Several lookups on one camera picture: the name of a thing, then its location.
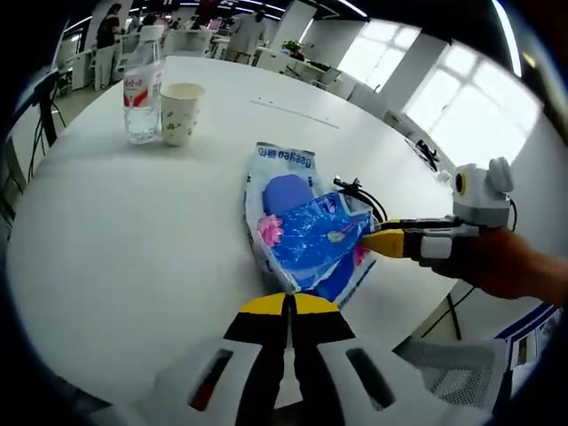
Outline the person's right hand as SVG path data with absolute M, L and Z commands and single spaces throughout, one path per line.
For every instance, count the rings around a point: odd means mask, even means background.
M 466 240 L 432 271 L 501 299 L 533 297 L 556 307 L 567 302 L 567 261 L 532 249 L 504 228 Z

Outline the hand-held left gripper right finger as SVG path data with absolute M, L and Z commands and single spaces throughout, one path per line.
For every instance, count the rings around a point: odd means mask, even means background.
M 313 425 L 439 425 L 445 404 L 421 373 L 355 336 L 325 298 L 296 294 L 290 314 L 295 373 Z

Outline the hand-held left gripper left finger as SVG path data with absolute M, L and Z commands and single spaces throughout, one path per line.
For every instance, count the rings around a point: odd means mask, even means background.
M 243 305 L 220 339 L 193 347 L 160 372 L 154 425 L 266 425 L 284 373 L 285 293 Z

